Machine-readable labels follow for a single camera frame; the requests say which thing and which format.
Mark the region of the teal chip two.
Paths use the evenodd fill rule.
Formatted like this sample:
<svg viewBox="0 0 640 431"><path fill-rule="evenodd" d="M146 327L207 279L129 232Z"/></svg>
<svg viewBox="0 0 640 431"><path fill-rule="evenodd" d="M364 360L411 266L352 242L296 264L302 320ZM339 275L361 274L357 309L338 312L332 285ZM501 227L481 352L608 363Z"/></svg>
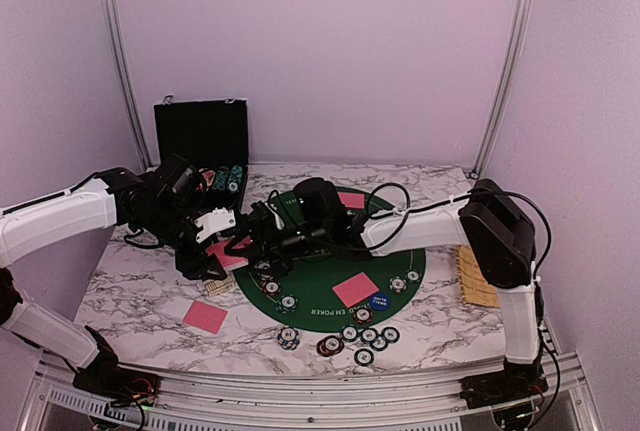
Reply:
<svg viewBox="0 0 640 431"><path fill-rule="evenodd" d="M378 336L378 331L372 327L364 328L360 332L360 339L368 344L375 342Z"/></svg>

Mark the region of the red striped card deck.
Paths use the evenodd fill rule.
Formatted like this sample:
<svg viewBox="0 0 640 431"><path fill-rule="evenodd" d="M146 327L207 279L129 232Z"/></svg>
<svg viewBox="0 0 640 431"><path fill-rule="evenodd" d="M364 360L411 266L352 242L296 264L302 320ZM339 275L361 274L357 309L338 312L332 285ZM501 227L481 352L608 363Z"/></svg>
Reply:
<svg viewBox="0 0 640 431"><path fill-rule="evenodd" d="M236 269L247 266L249 261L246 258L231 256L225 252L225 246L227 244L227 241L214 243L207 248L207 254L209 256L214 255L225 271L235 271Z"/></svg>

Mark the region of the teal chip four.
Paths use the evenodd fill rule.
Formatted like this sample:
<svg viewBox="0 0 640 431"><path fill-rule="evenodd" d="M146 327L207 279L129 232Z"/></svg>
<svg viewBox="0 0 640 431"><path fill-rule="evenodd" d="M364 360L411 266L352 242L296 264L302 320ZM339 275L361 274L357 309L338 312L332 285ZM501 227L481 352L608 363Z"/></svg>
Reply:
<svg viewBox="0 0 640 431"><path fill-rule="evenodd" d="M370 349L360 348L354 353L354 362L358 366L367 367L374 361L374 354Z"/></svg>

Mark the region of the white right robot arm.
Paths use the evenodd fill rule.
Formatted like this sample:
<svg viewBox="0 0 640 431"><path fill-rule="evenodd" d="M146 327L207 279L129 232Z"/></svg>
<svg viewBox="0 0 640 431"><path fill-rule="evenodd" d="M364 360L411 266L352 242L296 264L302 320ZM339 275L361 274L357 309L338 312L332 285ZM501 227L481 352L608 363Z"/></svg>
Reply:
<svg viewBox="0 0 640 431"><path fill-rule="evenodd" d="M482 179L466 194L399 211L351 214L333 183L319 177L293 189L300 221L279 222L262 201L243 216L228 255L247 259L275 276L292 270L294 259L318 249L344 260L368 260L439 245L468 246L482 276L495 288L505 333L505 361L495 389L515 399L534 382L539 357L538 327L544 314L537 280L535 226L518 206L522 195Z"/></svg>

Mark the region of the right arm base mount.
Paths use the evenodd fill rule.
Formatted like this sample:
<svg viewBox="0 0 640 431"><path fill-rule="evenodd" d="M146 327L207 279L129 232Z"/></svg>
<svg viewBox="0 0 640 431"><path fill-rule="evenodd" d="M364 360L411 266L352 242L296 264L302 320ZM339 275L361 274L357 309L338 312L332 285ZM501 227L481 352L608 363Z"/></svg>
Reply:
<svg viewBox="0 0 640 431"><path fill-rule="evenodd" d="M459 397L469 409L525 399L549 389L544 377L529 380L524 375L510 376L505 371L465 377L460 384Z"/></svg>

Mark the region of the teal chips mat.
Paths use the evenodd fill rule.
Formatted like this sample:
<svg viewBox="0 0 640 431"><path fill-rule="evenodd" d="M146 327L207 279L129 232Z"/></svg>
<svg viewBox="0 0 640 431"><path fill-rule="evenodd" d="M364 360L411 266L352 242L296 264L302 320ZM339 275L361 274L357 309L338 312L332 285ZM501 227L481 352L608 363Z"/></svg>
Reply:
<svg viewBox="0 0 640 431"><path fill-rule="evenodd" d="M299 305L299 299L292 295L286 294L276 301L275 309L280 314L289 314L296 311Z"/></svg>

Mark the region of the teal chip mat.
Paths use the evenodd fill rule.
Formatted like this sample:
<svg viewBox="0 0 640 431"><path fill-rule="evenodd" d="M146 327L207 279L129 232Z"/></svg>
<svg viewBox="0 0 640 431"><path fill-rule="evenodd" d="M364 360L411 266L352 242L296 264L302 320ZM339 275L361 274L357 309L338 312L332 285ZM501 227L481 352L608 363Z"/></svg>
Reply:
<svg viewBox="0 0 640 431"><path fill-rule="evenodd" d="M421 274L416 270L408 270L406 273L406 279L411 283L418 283L421 281Z"/></svg>

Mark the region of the white blue chip stack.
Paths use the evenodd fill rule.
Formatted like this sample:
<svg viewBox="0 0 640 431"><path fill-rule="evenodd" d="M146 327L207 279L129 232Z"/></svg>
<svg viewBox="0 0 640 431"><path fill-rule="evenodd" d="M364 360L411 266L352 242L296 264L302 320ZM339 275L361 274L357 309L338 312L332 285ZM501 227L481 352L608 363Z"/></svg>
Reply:
<svg viewBox="0 0 640 431"><path fill-rule="evenodd" d="M277 335L277 342L284 350L295 350L300 344L299 331L293 327L284 327Z"/></svg>

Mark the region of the teal chip three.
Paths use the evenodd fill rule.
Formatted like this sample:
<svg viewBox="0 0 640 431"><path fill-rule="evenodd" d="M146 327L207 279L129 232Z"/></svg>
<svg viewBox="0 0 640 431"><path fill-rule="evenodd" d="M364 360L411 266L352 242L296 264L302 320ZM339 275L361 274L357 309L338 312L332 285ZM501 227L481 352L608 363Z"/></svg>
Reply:
<svg viewBox="0 0 640 431"><path fill-rule="evenodd" d="M382 329L381 336L387 343L397 343L400 339L400 332L397 328L388 326Z"/></svg>

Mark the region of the white blue chips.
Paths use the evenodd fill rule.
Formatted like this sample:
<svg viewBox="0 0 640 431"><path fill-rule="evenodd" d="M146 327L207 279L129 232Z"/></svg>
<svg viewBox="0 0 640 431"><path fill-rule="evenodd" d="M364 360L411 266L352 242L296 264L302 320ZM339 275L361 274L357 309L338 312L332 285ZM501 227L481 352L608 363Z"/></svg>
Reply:
<svg viewBox="0 0 640 431"><path fill-rule="evenodd" d="M253 266L256 273L262 276L271 276L271 265L268 261L260 261Z"/></svg>

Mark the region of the red card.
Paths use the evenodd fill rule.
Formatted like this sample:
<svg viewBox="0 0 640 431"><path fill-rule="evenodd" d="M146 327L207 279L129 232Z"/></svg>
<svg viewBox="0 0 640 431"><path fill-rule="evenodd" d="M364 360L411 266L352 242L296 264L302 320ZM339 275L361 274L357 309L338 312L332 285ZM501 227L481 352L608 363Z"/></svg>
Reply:
<svg viewBox="0 0 640 431"><path fill-rule="evenodd" d="M339 192L338 197L341 203L348 209L364 209L366 197L362 193Z"/></svg>
<svg viewBox="0 0 640 431"><path fill-rule="evenodd" d="M379 291L379 287L364 272L361 272L332 287L333 292L346 306L352 307Z"/></svg>

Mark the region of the red card off mat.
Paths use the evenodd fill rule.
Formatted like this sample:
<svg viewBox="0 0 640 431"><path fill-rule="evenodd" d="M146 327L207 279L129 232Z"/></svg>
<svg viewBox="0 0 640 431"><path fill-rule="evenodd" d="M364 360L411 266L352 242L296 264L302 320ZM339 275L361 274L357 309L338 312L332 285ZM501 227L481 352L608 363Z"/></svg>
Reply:
<svg viewBox="0 0 640 431"><path fill-rule="evenodd" d="M211 334L218 334L227 315L227 310L201 301L193 301L183 317L183 323Z"/></svg>

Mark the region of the red chips bottom mat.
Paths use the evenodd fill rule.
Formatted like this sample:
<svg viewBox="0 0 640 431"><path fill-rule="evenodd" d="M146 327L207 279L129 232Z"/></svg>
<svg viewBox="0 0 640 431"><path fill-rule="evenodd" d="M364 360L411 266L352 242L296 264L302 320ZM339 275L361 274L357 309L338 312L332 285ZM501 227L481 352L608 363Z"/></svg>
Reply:
<svg viewBox="0 0 640 431"><path fill-rule="evenodd" d="M367 325L372 322L373 311L367 307L361 307L352 313L352 317L357 325Z"/></svg>

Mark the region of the teal chip one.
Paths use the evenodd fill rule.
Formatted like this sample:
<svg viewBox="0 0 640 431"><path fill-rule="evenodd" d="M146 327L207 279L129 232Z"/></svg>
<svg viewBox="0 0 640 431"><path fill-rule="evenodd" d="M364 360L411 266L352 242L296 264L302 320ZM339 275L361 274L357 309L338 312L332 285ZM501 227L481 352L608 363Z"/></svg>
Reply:
<svg viewBox="0 0 640 431"><path fill-rule="evenodd" d="M344 342L354 342L359 337L359 330L352 325L344 326L340 331L340 337Z"/></svg>

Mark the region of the red black chip stack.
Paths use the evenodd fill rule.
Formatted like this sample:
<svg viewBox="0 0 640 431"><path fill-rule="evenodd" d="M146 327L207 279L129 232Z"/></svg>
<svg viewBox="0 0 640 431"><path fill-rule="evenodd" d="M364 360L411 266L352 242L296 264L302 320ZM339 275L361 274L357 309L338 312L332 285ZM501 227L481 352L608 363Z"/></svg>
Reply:
<svg viewBox="0 0 640 431"><path fill-rule="evenodd" d="M344 349L343 340L336 335L329 335L321 339L316 345L317 353L322 357L331 357Z"/></svg>

